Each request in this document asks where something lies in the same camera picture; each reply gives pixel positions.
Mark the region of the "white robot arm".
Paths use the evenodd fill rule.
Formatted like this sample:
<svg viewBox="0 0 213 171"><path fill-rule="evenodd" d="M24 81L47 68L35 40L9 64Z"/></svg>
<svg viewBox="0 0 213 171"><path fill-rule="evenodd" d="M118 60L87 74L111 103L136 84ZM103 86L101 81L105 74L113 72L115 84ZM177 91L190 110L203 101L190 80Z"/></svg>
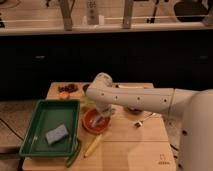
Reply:
<svg viewBox="0 0 213 171"><path fill-rule="evenodd" d="M120 105L182 118L177 171L213 171L213 89L115 88L107 73L99 73L86 90L103 116Z"/></svg>

